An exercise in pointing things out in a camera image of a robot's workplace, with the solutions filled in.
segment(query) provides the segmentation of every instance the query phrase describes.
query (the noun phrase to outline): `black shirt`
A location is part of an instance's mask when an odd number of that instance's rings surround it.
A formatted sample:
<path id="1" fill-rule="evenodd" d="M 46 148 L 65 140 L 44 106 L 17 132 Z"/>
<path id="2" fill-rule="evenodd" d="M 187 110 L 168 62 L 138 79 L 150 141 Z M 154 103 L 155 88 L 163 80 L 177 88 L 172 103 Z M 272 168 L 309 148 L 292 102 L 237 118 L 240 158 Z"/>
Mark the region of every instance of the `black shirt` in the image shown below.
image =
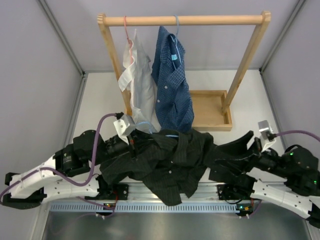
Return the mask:
<path id="1" fill-rule="evenodd" d="M 112 163 L 100 166 L 103 179 L 116 184 L 125 177 L 142 181 L 164 204 L 181 203 L 180 193 L 190 198 L 198 188 L 198 182 L 206 171 L 204 161 L 215 147 L 209 133 L 192 129 L 188 133 L 161 130 L 152 134 L 155 144 L 132 160 L 130 154 L 118 157 Z"/>

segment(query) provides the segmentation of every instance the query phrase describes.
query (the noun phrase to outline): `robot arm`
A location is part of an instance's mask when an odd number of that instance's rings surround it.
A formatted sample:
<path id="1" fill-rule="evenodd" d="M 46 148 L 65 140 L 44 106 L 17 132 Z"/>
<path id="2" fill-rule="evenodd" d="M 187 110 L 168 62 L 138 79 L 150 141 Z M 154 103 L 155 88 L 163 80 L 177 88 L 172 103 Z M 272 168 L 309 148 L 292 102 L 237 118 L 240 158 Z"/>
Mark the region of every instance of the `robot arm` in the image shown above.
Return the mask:
<path id="1" fill-rule="evenodd" d="M 130 155 L 134 161 L 150 145 L 155 144 L 149 134 L 136 129 L 131 117 L 117 114 L 114 122 L 117 135 L 104 141 L 98 136 L 95 165 L 112 163 L 121 155 Z M 224 184 L 218 185 L 221 200 L 264 200 L 286 208 L 320 228 L 320 189 L 318 159 L 307 149 L 298 146 L 288 149 L 279 156 L 271 147 L 275 135 L 267 121 L 259 123 L 261 137 L 254 138 L 250 148 L 248 142 L 254 134 L 246 135 L 233 142 L 217 146 L 212 158 L 204 164 L 211 169 L 209 179 Z M 75 176 L 88 173 L 96 131 L 88 130 L 38 167 L 23 174 L 8 173 L 5 183 L 9 186 L 3 196 L 3 205 L 17 209 L 28 209 L 52 200 L 87 196 L 93 200 L 114 200 L 115 189 L 128 185 L 109 186 L 102 178 L 92 178 L 86 184 L 74 185 Z M 260 169 L 285 179 L 287 189 L 275 188 L 262 182 L 253 169 Z"/>
<path id="2" fill-rule="evenodd" d="M 254 138 L 249 149 L 247 144 L 253 137 L 252 131 L 214 150 L 213 155 L 218 157 L 211 160 L 209 179 L 226 183 L 218 186 L 220 199 L 264 200 L 286 208 L 320 228 L 319 160 L 299 145 L 278 156 L 269 148 L 275 135 L 268 123 L 259 123 L 259 127 L 261 137 Z M 285 190 L 261 181 L 260 176 L 253 173 L 257 172 L 252 171 L 254 168 L 283 178 Z"/>

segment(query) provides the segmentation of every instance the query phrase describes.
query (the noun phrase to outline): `blue checkered shirt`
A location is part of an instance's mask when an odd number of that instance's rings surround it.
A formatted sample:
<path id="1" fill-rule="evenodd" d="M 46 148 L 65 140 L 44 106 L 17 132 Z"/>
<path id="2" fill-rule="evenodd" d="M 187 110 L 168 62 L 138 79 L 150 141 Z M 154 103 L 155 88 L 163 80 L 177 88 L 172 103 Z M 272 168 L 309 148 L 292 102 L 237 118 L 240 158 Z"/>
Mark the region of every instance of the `blue checkered shirt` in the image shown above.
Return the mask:
<path id="1" fill-rule="evenodd" d="M 191 130 L 195 114 L 185 75 L 185 49 L 177 41 L 180 63 L 172 37 L 176 38 L 160 26 L 151 74 L 157 85 L 155 113 L 162 129 L 186 133 Z"/>

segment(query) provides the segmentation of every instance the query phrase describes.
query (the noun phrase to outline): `clothing rack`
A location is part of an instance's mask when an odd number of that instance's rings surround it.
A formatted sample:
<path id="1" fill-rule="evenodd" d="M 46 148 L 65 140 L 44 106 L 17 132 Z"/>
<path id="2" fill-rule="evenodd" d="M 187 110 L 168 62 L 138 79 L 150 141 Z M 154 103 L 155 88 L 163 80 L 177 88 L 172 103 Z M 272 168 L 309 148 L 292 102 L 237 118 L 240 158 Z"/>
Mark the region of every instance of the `clothing rack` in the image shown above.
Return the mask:
<path id="1" fill-rule="evenodd" d="M 249 43 L 246 47 L 240 65 L 233 78 L 229 91 L 226 90 L 197 90 L 190 91 L 194 111 L 192 127 L 200 131 L 230 131 L 232 120 L 230 104 L 243 80 L 245 73 L 258 49 L 269 22 L 271 13 L 263 11 L 261 15 L 209 15 L 209 16 L 178 16 L 181 26 L 200 25 L 255 25 Z M 97 22 L 108 49 L 117 81 L 122 74 L 122 67 L 118 59 L 115 44 L 109 27 L 125 26 L 175 26 L 175 16 L 133 16 L 107 17 L 104 13 L 97 16 Z M 125 112 L 132 114 L 130 107 L 130 92 L 124 90 L 122 98 Z"/>

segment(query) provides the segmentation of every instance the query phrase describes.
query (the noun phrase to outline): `wooden rod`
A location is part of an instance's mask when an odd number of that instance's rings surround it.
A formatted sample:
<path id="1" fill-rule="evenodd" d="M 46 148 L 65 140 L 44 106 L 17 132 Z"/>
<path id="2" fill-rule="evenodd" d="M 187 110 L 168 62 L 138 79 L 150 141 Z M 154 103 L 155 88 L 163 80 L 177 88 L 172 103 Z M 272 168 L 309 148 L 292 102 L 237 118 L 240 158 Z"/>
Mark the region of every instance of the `wooden rod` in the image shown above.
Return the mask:
<path id="1" fill-rule="evenodd" d="M 179 25 L 261 25 L 262 15 L 216 15 L 216 16 L 178 16 Z M 124 26 L 124 17 L 103 18 L 103 24 L 109 27 Z M 175 16 L 127 16 L 127 26 L 175 26 Z"/>
<path id="2" fill-rule="evenodd" d="M 119 59 L 118 59 L 115 43 L 114 43 L 114 40 L 113 40 L 111 32 L 110 32 L 110 28 L 103 24 L 103 19 L 105 17 L 106 17 L 106 15 L 104 13 L 101 13 L 98 15 L 97 21 L 98 21 L 98 25 L 99 25 L 105 46 L 109 52 L 109 56 L 110 56 L 110 59 L 112 62 L 112 66 L 114 69 L 116 80 L 118 81 L 121 74 L 122 74 L 122 69 L 121 69 Z M 125 89 L 124 91 L 121 92 L 121 94 L 122 94 L 122 98 L 123 98 L 124 105 L 126 108 L 125 113 L 128 115 L 132 115 L 132 110 L 130 107 L 130 92 Z"/>
<path id="3" fill-rule="evenodd" d="M 248 46 L 246 47 L 246 50 L 244 52 L 244 55 L 242 57 L 242 60 L 240 62 L 240 65 L 238 67 L 238 70 L 236 71 L 236 74 L 234 76 L 234 79 L 232 81 L 231 87 L 226 95 L 225 101 L 222 103 L 222 113 L 226 113 L 232 100 L 234 99 L 236 92 L 241 84 L 241 81 L 243 80 L 246 71 L 248 67 L 250 66 L 250 63 L 255 55 L 255 52 L 259 46 L 259 43 L 261 42 L 261 39 L 263 38 L 268 25 L 271 20 L 271 13 L 269 11 L 263 11 L 261 13 L 263 16 L 263 22 L 261 25 L 257 25 L 254 28 L 254 31 L 251 35 L 250 41 L 248 43 Z"/>

